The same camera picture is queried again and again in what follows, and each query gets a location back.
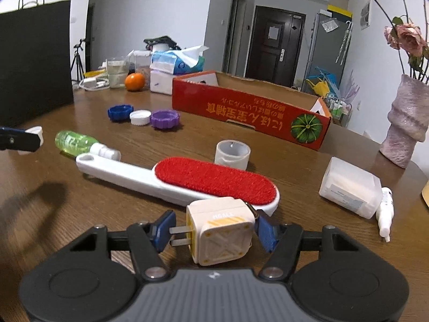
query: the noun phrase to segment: white brush handle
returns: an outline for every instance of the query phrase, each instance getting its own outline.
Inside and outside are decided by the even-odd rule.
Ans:
[[[82,173],[179,206],[186,207],[197,200],[216,198],[213,195],[164,183],[156,177],[154,172],[155,167],[152,170],[148,170],[90,153],[83,153],[76,157],[76,165]],[[254,206],[254,208],[264,210],[268,215],[272,215],[280,199],[277,188],[276,191],[277,195],[273,202],[264,206]]]

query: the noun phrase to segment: red cardboard box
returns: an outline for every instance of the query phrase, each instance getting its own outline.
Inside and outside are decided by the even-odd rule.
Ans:
[[[314,150],[322,145],[331,123],[328,108],[317,96],[215,71],[176,77],[172,106],[239,123]]]

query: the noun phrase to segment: pink rose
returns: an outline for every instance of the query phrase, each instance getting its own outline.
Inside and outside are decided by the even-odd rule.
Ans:
[[[419,27],[412,23],[397,25],[396,32],[398,32],[400,46],[404,50],[412,56],[422,56],[423,48],[427,47],[427,44]]]
[[[392,36],[392,30],[393,30],[392,27],[385,27],[384,28],[384,37],[386,38],[387,44],[391,48],[394,48],[395,50],[399,50],[400,44],[399,44],[398,40]]]

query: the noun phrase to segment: tissue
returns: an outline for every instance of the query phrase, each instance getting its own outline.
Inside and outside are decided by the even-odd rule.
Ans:
[[[204,57],[200,54],[209,49],[206,46],[195,46],[184,50],[168,50],[152,54],[151,69],[171,75],[184,75],[203,71]]]

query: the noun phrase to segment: door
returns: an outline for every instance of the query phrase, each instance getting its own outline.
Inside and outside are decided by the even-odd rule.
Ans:
[[[231,75],[235,75],[237,72],[245,13],[246,1],[232,0],[227,39],[225,41],[224,61],[222,63],[222,72]]]
[[[92,17],[94,15],[94,5],[88,6],[86,17],[85,35],[85,71],[91,71],[91,44],[92,44]]]
[[[291,87],[304,25],[303,14],[257,6],[246,77]]]

